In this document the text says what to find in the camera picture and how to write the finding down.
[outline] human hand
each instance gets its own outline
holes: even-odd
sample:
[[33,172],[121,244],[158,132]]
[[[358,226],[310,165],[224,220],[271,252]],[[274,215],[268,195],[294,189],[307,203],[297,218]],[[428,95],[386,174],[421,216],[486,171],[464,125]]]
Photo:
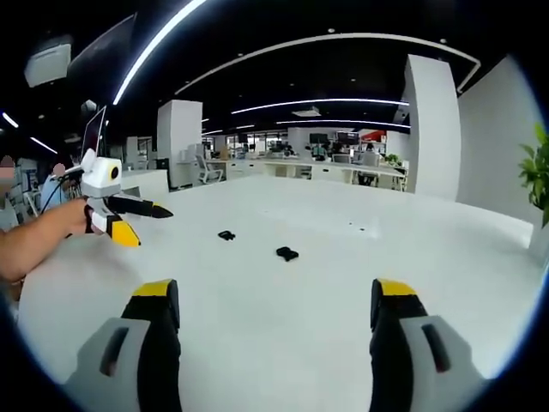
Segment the human hand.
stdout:
[[[86,199],[80,197],[70,202],[64,203],[60,208],[65,208],[63,212],[66,213],[67,220],[69,222],[69,234],[85,234],[87,227],[87,219],[92,218],[94,212],[90,208],[86,208]],[[95,234],[103,234],[93,223],[91,225],[92,231]]]

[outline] curved light strip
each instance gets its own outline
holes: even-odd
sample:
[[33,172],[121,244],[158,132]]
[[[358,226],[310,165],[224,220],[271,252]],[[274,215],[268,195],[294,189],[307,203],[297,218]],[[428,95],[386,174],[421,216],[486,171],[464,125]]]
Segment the curved light strip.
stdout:
[[11,124],[12,126],[14,126],[16,129],[19,127],[19,125],[17,124],[17,122],[14,121],[14,119],[12,119],[8,113],[6,112],[3,112],[2,113],[2,117],[6,119],[6,122],[8,122],[9,124]]
[[276,122],[277,124],[294,124],[294,123],[361,123],[361,124],[378,124],[381,126],[404,127],[410,129],[410,126],[404,124],[383,123],[383,122],[367,122],[365,120],[291,120],[288,122]]
[[358,102],[358,103],[379,103],[381,105],[397,105],[397,106],[410,106],[406,101],[395,101],[395,100],[375,100],[375,99],[314,99],[314,100],[298,100],[298,101],[287,101],[285,103],[274,103],[272,105],[250,107],[248,109],[237,110],[236,112],[231,112],[231,114],[239,114],[244,112],[251,112],[252,110],[267,109],[269,107],[277,106],[290,106],[290,105],[299,105],[305,103],[324,103],[328,101],[347,101],[347,102]]
[[456,56],[459,56],[460,58],[465,58],[465,59],[469,60],[470,62],[473,62],[474,67],[471,69],[471,71],[465,77],[465,79],[463,79],[463,82],[461,82],[460,85],[457,87],[457,91],[459,93],[462,92],[463,88],[467,85],[467,83],[469,83],[469,81],[474,76],[474,74],[477,72],[477,70],[480,69],[480,60],[478,58],[474,58],[473,56],[469,56],[468,54],[464,53],[463,51],[459,51],[459,50],[454,49],[452,47],[448,47],[447,45],[441,45],[441,44],[435,43],[434,41],[417,39],[415,37],[409,37],[409,36],[400,36],[399,34],[386,34],[386,33],[325,34],[323,36],[307,37],[305,39],[287,41],[286,43],[280,43],[279,45],[272,45],[270,47],[265,47],[264,49],[254,51],[250,54],[246,54],[245,56],[242,56],[241,58],[235,58],[234,60],[231,60],[230,62],[222,64],[221,66],[218,66],[215,69],[211,69],[210,71],[204,73],[203,75],[198,76],[195,80],[193,80],[192,82],[189,82],[188,84],[186,84],[185,86],[180,88],[175,94],[180,94],[186,88],[189,88],[193,84],[198,83],[200,80],[203,80],[208,76],[211,76],[213,73],[217,73],[220,70],[226,69],[227,67],[232,66],[234,64],[238,64],[240,62],[243,62],[244,60],[247,60],[249,58],[254,58],[255,56],[260,56],[260,55],[265,54],[265,53],[274,52],[275,50],[284,49],[286,47],[291,47],[293,45],[304,45],[304,44],[307,44],[307,43],[313,43],[315,41],[338,40],[338,39],[387,39],[387,40],[406,41],[407,43],[414,43],[416,45],[428,45],[429,47],[435,47],[435,48],[437,48],[439,50],[442,50],[444,52],[455,54]]
[[47,148],[48,150],[50,150],[51,152],[57,154],[57,152],[55,150],[53,150],[51,147],[49,147],[47,144],[45,143],[42,143],[40,140],[38,140],[36,137],[31,137],[31,140],[37,144],[39,144],[40,146],[42,146],[43,148]]
[[114,98],[114,101],[112,104],[115,106],[118,104],[120,99],[122,99],[122,96],[124,95],[124,92],[126,91],[126,88],[130,85],[130,82],[133,80],[133,78],[136,76],[137,71],[143,66],[143,63],[145,63],[145,60],[150,56],[150,54],[153,52],[153,50],[156,48],[157,45],[160,44],[160,42],[190,13],[198,9],[200,6],[202,6],[204,3],[206,3],[206,0],[192,0],[190,3],[185,5],[179,12],[170,19],[168,23],[165,24],[165,26],[153,37],[153,39],[150,41],[147,47],[145,47],[145,50],[142,51],[141,55],[137,58],[134,65],[131,67],[130,71],[126,75],[124,81],[122,82],[122,85],[120,86],[120,89],[117,92],[117,96]]
[[206,135],[213,135],[214,133],[221,133],[223,130],[214,130],[214,131],[209,131],[208,133],[202,133],[203,136],[206,136]]

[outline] computer monitor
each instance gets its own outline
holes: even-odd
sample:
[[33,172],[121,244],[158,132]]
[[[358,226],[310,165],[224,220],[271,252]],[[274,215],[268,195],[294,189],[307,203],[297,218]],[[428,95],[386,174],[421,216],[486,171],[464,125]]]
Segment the computer monitor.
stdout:
[[346,131],[338,131],[335,134],[337,141],[341,144],[356,145],[359,144],[359,134]]
[[309,143],[311,144],[325,144],[328,143],[328,135],[323,133],[310,133]]
[[84,139],[82,140],[82,153],[80,161],[86,154],[89,148],[92,148],[96,155],[100,155],[100,140],[103,132],[103,120],[105,119],[106,106],[99,110],[92,119],[87,122],[86,130],[84,131]]

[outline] human arm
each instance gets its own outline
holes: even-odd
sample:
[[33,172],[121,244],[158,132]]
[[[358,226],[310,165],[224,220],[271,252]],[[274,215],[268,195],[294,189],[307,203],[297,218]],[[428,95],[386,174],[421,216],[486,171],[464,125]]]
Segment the human arm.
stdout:
[[0,231],[0,277],[17,282],[47,258],[69,234],[86,232],[86,200],[46,211],[36,220]]

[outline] yellow tip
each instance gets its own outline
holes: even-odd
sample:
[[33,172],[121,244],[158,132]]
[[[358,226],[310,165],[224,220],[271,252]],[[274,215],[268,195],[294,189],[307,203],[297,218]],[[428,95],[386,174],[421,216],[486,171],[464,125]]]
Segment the yellow tip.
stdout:
[[141,244],[134,229],[125,221],[112,223],[112,241],[122,246],[137,247]]
[[150,282],[143,284],[134,292],[134,296],[166,296],[168,294],[168,285],[172,279],[166,279],[159,282]]
[[415,290],[410,288],[406,283],[389,281],[387,279],[377,279],[381,283],[383,296],[406,296],[416,294]]

